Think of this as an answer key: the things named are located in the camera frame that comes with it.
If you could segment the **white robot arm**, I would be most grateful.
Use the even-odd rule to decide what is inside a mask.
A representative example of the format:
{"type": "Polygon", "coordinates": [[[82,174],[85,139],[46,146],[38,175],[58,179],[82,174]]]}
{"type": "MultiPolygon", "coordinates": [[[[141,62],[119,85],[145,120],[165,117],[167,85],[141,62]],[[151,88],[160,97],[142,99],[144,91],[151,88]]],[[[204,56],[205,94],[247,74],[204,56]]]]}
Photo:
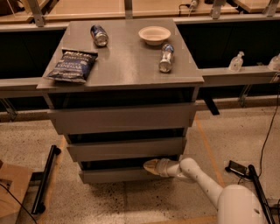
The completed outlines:
{"type": "Polygon", "coordinates": [[[268,224],[261,203],[253,192],[243,185],[222,187],[190,157],[180,161],[152,159],[145,162],[143,168],[163,178],[197,183],[217,210],[217,224],[268,224]]]}

